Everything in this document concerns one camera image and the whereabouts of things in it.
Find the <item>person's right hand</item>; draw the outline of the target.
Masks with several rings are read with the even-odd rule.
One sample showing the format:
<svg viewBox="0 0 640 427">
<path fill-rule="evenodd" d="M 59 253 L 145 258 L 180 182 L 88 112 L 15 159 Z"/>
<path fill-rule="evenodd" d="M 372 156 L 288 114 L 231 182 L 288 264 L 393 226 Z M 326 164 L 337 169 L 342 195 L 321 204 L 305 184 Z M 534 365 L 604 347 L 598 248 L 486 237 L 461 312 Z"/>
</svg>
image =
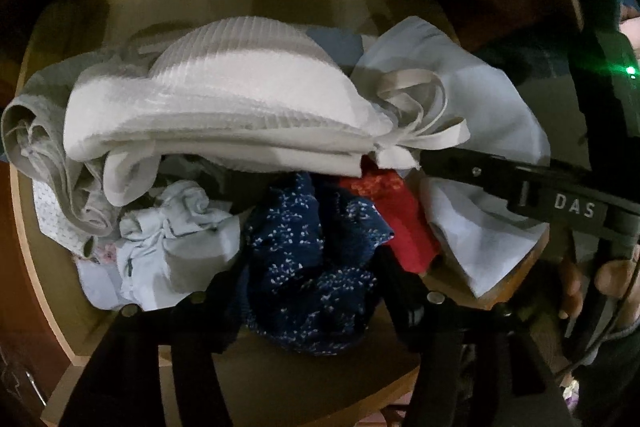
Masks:
<svg viewBox="0 0 640 427">
<path fill-rule="evenodd" d="M 611 261 L 602 265 L 594 283 L 601 294 L 622 299 L 634 276 L 634 269 L 639 265 L 639 246 L 634 247 L 631 260 Z M 574 319 L 582 312 L 582 272 L 570 259 L 560 264 L 564 297 L 560 306 L 561 320 Z M 634 280 L 631 291 L 623 305 L 616 327 L 628 329 L 639 320 L 639 279 Z"/>
</svg>

